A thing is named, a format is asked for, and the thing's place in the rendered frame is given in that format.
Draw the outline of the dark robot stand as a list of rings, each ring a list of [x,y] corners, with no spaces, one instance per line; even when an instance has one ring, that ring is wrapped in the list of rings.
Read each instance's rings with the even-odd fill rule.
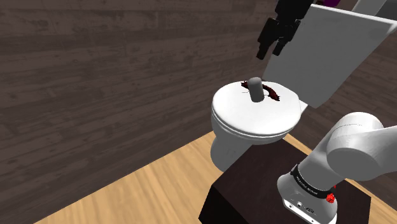
[[[336,224],[369,224],[371,198],[344,181],[324,156],[307,156],[280,140],[252,146],[210,187],[199,215],[202,224],[309,224],[291,212],[277,190],[277,180],[295,165],[310,185],[335,188]]]

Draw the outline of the grey cylinder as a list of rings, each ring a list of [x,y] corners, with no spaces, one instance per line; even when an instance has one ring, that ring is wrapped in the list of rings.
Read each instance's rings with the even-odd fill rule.
[[[247,81],[250,98],[253,102],[261,102],[264,100],[262,80],[259,77],[250,78]]]

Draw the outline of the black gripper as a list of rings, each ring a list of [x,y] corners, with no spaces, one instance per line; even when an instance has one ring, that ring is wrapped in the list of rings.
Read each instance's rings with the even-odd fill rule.
[[[259,48],[256,57],[265,58],[269,47],[277,40],[272,54],[279,56],[289,43],[314,0],[278,0],[275,7],[276,19],[268,18],[258,37]]]

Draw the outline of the dark red curved object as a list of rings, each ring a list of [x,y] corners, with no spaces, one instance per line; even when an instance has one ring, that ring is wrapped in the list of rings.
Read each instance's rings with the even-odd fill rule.
[[[243,81],[241,83],[241,86],[246,89],[249,89],[248,85],[247,85],[247,81]],[[271,99],[273,99],[275,101],[280,101],[280,98],[274,89],[272,89],[271,87],[264,85],[264,84],[262,85],[262,88],[268,92],[268,95],[267,95],[268,97],[270,97]]]

